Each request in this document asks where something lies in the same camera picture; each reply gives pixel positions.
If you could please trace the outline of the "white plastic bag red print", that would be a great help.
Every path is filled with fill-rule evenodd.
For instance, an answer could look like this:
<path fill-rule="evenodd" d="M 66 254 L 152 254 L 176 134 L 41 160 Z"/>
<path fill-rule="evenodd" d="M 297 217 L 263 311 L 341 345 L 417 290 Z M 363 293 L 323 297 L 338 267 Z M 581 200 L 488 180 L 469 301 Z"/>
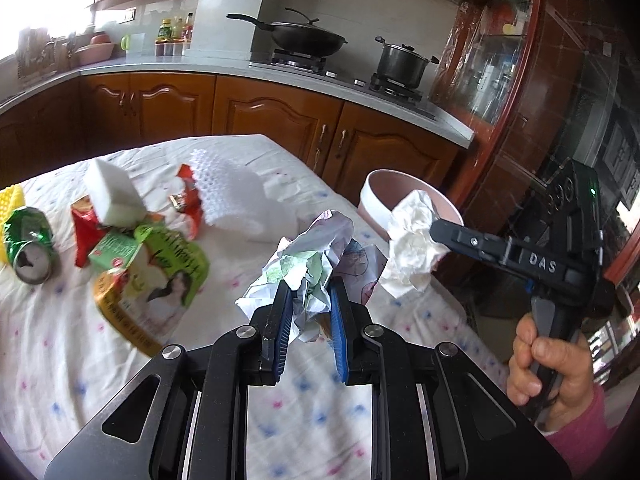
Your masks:
<path fill-rule="evenodd" d="M 390 255 L 380 285 L 395 299 L 431 284 L 432 271 L 449 249 L 431 237 L 439 214 L 426 191 L 411 191 L 390 213 Z"/>

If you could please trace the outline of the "printed paper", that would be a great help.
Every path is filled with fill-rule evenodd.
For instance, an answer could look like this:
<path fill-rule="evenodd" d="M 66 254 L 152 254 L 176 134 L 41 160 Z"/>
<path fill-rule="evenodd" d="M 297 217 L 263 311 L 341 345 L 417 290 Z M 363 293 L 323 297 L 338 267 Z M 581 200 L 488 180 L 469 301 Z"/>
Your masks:
<path fill-rule="evenodd" d="M 271 304 L 285 282 L 294 292 L 290 339 L 313 341 L 328 330 L 321 326 L 331 311 L 330 278 L 344 281 L 347 297 L 366 304 L 384 270 L 387 258 L 373 244 L 354 237 L 351 218 L 333 209 L 323 211 L 294 240 L 280 240 L 277 251 L 248 286 L 236 305 L 246 316 Z"/>

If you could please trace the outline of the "orange snack wrapper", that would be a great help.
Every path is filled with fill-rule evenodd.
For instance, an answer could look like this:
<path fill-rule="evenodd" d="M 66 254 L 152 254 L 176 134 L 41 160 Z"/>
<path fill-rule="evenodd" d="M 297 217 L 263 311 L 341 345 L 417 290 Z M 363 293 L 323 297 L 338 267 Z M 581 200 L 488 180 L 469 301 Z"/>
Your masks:
<path fill-rule="evenodd" d="M 90 252 L 107 234 L 108 229 L 99 222 L 88 195 L 72 203 L 70 213 L 75 229 L 75 266 L 82 268 L 88 262 Z"/>

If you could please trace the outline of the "white foam block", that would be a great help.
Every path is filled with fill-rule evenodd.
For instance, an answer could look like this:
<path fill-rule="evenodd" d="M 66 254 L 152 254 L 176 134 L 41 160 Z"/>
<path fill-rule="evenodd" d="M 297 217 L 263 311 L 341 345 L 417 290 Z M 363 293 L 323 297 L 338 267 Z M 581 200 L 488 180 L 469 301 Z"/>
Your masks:
<path fill-rule="evenodd" d="M 88 162 L 87 192 L 96 218 L 104 226 L 134 228 L 146 208 L 125 170 L 96 158 Z"/>

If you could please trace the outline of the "red snack wrapper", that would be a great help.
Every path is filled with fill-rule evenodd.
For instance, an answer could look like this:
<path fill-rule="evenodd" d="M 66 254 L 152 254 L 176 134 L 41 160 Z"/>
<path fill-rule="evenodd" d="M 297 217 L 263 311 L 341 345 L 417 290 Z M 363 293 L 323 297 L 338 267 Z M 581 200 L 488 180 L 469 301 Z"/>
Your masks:
<path fill-rule="evenodd" d="M 168 200 L 186 227 L 186 238 L 195 240 L 203 222 L 203 209 L 191 167 L 182 164 L 169 185 Z"/>

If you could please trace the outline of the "white foam fruit net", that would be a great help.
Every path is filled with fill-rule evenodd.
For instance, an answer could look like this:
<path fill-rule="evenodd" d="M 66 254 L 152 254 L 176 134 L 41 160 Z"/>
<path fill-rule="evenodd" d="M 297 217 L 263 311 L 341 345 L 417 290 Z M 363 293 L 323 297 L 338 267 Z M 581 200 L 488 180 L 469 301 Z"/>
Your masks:
<path fill-rule="evenodd" d="M 257 174 L 205 148 L 194 148 L 190 168 L 209 226 L 248 234 L 265 229 L 267 199 Z"/>

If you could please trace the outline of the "brown lower kitchen cabinets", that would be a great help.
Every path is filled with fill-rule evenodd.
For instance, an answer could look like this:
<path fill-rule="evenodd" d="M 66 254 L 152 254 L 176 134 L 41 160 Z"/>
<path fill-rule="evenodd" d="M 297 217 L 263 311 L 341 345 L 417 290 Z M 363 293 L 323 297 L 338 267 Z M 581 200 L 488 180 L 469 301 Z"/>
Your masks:
<path fill-rule="evenodd" d="M 368 173 L 445 181 L 460 148 L 433 126 L 301 88 L 239 76 L 75 76 L 1 115 L 1 182 L 125 148 L 209 134 L 263 134 L 357 203 Z"/>

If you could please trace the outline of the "green snack wrapper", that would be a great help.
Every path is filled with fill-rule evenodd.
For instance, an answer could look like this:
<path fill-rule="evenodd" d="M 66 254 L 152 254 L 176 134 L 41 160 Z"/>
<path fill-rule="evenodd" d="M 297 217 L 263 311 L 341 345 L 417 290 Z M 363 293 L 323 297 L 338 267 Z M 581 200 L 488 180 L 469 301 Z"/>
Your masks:
<path fill-rule="evenodd" d="M 106 234 L 89 254 L 104 318 L 146 356 L 166 346 L 209 271 L 198 244 L 159 224 Z"/>

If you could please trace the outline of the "white folded foam sheet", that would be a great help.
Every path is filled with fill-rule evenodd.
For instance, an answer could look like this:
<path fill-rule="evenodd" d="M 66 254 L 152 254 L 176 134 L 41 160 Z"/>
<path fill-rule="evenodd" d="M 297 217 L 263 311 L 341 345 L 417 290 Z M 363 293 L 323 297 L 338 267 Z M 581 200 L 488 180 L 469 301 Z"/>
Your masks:
<path fill-rule="evenodd" d="M 253 242 L 275 243 L 282 237 L 292 240 L 299 233 L 295 210 L 288 204 L 269 198 L 266 191 L 265 194 L 267 200 L 262 213 L 265 229 L 258 234 L 248 234 L 240 231 L 231 232 L 240 233 Z"/>

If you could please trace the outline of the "crushed green can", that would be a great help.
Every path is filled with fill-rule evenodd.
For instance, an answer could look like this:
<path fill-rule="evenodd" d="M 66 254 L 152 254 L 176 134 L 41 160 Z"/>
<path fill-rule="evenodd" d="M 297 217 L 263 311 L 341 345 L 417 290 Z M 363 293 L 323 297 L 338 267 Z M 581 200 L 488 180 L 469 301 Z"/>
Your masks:
<path fill-rule="evenodd" d="M 40 285 L 50 278 L 56 251 L 50 223 L 42 211 L 29 206 L 14 209 L 2 234 L 9 265 L 20 281 Z"/>

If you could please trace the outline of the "black stock pot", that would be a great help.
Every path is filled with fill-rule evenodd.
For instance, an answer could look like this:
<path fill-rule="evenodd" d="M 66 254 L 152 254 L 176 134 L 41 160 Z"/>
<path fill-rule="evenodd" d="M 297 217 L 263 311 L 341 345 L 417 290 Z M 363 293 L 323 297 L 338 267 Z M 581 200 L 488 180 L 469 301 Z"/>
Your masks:
<path fill-rule="evenodd" d="M 391 44 L 382 36 L 376 36 L 374 40 L 382 44 L 376 74 L 382 79 L 402 84 L 410 90 L 416 90 L 420 86 L 428 64 L 439 64 L 439 58 L 436 56 L 424 58 L 408 44 Z"/>

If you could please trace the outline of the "yellow foam net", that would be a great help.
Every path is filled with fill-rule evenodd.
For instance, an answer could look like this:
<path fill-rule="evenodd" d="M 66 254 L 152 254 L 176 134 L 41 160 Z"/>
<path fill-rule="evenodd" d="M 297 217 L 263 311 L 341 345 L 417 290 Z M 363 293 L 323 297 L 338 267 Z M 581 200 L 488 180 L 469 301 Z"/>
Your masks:
<path fill-rule="evenodd" d="M 15 209 L 25 205 L 23 188 L 19 184 L 10 185 L 0 191 L 0 262 L 8 263 L 6 244 L 4 244 L 4 226 Z"/>

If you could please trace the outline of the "pink basin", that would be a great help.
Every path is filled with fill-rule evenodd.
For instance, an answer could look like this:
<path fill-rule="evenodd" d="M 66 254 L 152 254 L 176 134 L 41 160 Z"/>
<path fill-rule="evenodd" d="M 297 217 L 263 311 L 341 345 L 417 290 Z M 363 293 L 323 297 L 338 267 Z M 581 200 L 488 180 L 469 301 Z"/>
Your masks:
<path fill-rule="evenodd" d="M 115 44 L 107 34 L 96 34 L 85 47 L 80 47 L 70 58 L 74 67 L 87 66 L 109 60 Z"/>

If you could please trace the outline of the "condiment bottle rack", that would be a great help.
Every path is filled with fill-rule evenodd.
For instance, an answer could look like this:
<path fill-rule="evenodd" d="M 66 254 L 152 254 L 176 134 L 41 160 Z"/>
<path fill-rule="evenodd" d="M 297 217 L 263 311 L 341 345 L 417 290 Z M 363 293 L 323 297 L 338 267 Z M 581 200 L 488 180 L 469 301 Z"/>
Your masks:
<path fill-rule="evenodd" d="M 164 18 L 155 39 L 155 55 L 159 58 L 182 58 L 191 47 L 193 19 L 193 12 L 186 14 L 186 18 Z"/>

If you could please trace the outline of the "dish drying rack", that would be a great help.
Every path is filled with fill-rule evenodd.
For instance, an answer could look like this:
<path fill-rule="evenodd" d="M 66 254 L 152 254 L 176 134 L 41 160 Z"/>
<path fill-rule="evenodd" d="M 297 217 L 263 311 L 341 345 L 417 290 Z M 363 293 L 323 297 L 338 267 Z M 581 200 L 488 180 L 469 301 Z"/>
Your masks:
<path fill-rule="evenodd" d="M 45 28 L 23 29 L 15 56 L 18 80 L 46 76 L 68 67 L 66 40 L 51 37 Z"/>

